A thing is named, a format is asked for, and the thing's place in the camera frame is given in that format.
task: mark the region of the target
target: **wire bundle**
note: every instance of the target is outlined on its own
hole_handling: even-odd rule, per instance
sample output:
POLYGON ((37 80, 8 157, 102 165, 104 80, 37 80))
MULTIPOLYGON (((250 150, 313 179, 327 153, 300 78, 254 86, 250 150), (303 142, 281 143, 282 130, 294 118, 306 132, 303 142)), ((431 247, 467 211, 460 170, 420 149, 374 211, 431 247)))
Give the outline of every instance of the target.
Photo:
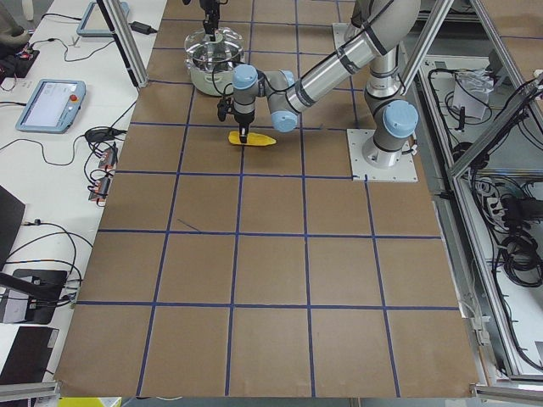
MULTIPOLYGON (((55 264, 60 264, 60 265, 68 265, 69 266, 69 269, 67 270, 67 272, 68 272, 68 280, 66 282, 66 285, 64 286, 64 289, 68 290, 68 291, 72 291, 73 293, 66 293, 65 295, 63 295, 56 302, 37 300, 37 301, 35 301, 35 303, 36 303, 36 305, 38 305, 40 307, 55 307, 55 308, 65 306, 67 304, 72 304, 76 299, 76 293, 79 290, 79 288, 81 286, 81 283, 83 281, 81 270, 76 266, 76 262, 77 262, 77 245, 76 245, 76 241, 74 240, 74 237, 77 237, 77 238, 81 239, 90 248, 92 248, 92 243, 90 243, 83 236, 81 236, 81 235, 79 235, 77 233, 66 230, 61 225, 57 225, 57 224, 51 223, 51 222, 43 222, 43 221, 41 221, 39 219, 36 219, 33 222, 25 222, 23 224, 23 226, 52 226, 54 228, 60 229, 60 231, 47 233, 45 235, 42 235, 42 236, 37 237, 35 239, 32 239, 29 242, 19 246, 18 248, 16 248, 15 250, 13 250, 9 254, 7 261, 5 261, 5 263, 2 265, 2 267, 4 267, 5 265, 26 265, 26 264, 35 264, 35 263, 55 263, 55 264), (58 235, 65 235, 70 240, 70 245, 73 248, 73 255, 72 255, 71 261, 66 261, 66 260, 61 260, 61 259, 9 260, 16 253, 20 252, 24 248, 27 248, 27 247, 31 246, 33 243, 39 242, 39 241, 41 241, 43 239, 46 239, 46 238, 49 238, 49 237, 58 236, 58 235), (77 277, 76 278, 70 278, 74 272, 76 273, 77 277)), ((6 298, 7 299, 20 299, 20 300, 25 300, 25 301, 27 300, 27 299, 22 299, 22 298, 10 298, 9 296, 5 296, 5 295, 0 296, 0 299, 6 299, 6 298)))

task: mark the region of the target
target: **white table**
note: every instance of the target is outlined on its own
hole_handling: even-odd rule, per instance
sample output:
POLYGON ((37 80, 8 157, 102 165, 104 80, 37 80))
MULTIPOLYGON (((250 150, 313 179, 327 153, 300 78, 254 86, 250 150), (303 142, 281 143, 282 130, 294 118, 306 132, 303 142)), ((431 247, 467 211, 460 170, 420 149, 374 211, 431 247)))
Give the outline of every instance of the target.
MULTIPOLYGON (((129 21, 137 20, 159 27, 165 7, 165 0, 126 0, 130 5, 129 21)), ((89 0, 55 0, 49 13, 67 14, 81 17, 89 0)), ((60 17, 46 17, 31 38, 32 42, 50 37, 60 38, 66 44, 77 39, 77 23, 60 17)), ((145 36, 134 33, 143 62, 148 63, 156 35, 145 36)), ((102 47, 111 38, 80 38, 76 47, 70 46, 68 59, 87 56, 96 48, 102 47)), ((30 138, 45 145, 45 154, 50 161, 64 163, 71 158, 72 142, 87 129, 99 125, 111 125, 137 98, 137 90, 120 58, 115 44, 81 62, 66 63, 63 60, 64 47, 59 42, 44 42, 36 45, 41 54, 25 79, 17 80, 12 92, 0 91, 0 101, 26 103, 39 80, 71 79, 85 81, 87 95, 81 111, 73 126, 62 135, 21 133, 14 126, 22 112, 20 106, 0 105, 0 146, 17 139, 30 138)), ((10 88, 12 80, 7 79, 3 87, 10 88)), ((115 125, 127 129, 132 112, 130 111, 115 125)), ((18 142, 0 152, 0 185, 5 187, 26 204, 25 220, 39 218, 65 227, 68 231, 79 233, 93 242, 102 209, 89 202, 87 179, 83 165, 90 153, 82 138, 76 144, 76 159, 67 167, 45 164, 38 145, 18 142)), ((97 168, 98 160, 93 158, 89 169, 97 168)), ((21 227, 14 248, 35 237, 54 230, 51 226, 21 227)), ((84 273, 90 255, 90 248, 77 239, 78 259, 76 266, 84 273)), ((23 259, 62 259, 71 261, 72 247, 67 236, 57 235, 41 240, 17 253, 10 260, 23 259)), ((11 274, 18 268, 67 270, 68 266, 53 263, 31 265, 6 265, 4 271, 11 274)), ((72 309, 68 306, 58 308, 49 326, 59 329, 59 338, 49 361, 48 369, 55 371, 64 340, 70 325, 72 309)), ((5 363, 17 326, 0 324, 0 368, 5 363)))

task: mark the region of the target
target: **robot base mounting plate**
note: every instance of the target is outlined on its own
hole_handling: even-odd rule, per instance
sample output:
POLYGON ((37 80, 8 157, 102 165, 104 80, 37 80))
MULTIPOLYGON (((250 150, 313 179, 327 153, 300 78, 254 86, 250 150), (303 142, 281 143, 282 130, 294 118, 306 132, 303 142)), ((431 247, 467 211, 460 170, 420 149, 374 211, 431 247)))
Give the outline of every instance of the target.
MULTIPOLYGON (((381 170, 370 165, 362 156, 362 146, 374 130, 349 129, 347 140, 349 142, 350 168, 353 174, 353 181, 381 181, 381 182, 417 182, 417 171, 411 154, 400 157, 400 161, 394 167, 381 170)), ((409 143, 406 142, 404 151, 408 150, 409 143)))

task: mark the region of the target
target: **metal post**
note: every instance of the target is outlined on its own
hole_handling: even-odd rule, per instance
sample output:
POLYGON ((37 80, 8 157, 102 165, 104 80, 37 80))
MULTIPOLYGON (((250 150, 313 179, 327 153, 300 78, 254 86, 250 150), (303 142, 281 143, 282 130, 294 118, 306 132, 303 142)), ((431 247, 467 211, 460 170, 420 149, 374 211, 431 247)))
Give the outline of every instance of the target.
POLYGON ((132 31, 126 21, 119 0, 97 0, 100 11, 108 25, 111 35, 119 48, 120 56, 135 87, 146 87, 148 74, 142 56, 137 50, 132 31))
POLYGON ((482 399, 507 401, 508 403, 543 404, 543 392, 510 387, 475 386, 475 395, 482 399))
POLYGON ((58 392, 57 382, 5 384, 0 386, 0 402, 54 396, 58 392))
POLYGON ((409 86, 413 83, 415 75, 417 75, 418 69, 423 62, 423 59, 426 57, 432 42, 434 42, 435 37, 438 35, 439 28, 441 28, 453 3, 454 0, 435 2, 432 12, 428 17, 428 21, 426 21, 426 24, 424 25, 423 32, 421 32, 421 35, 418 38, 413 54, 402 73, 404 85, 404 90, 402 91, 403 95, 406 94, 407 89, 409 89, 409 86))

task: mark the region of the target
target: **robotic arm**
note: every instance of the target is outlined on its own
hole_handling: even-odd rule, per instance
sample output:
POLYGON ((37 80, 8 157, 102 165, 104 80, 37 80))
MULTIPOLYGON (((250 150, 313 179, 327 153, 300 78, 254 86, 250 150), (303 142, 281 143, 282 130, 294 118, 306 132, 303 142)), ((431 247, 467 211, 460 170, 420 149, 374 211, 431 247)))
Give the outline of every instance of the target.
MULTIPOLYGON (((200 7, 205 11, 204 30, 205 34, 210 36, 210 40, 214 42, 215 31, 219 28, 219 20, 221 19, 221 0, 199 0, 200 7)), ((185 5, 190 4, 191 0, 183 0, 185 5)))
POLYGON ((418 121, 415 108, 400 95, 396 48, 415 24, 419 9, 420 0, 357 0, 349 29, 352 38, 297 81, 289 71, 262 72, 239 65, 234 70, 233 101, 226 108, 219 103, 219 119, 226 118, 225 111, 232 113, 239 123, 240 141, 246 142, 255 100, 266 97, 274 128, 291 131, 299 114, 371 63, 366 101, 378 125, 371 161, 387 168, 401 154, 418 121))

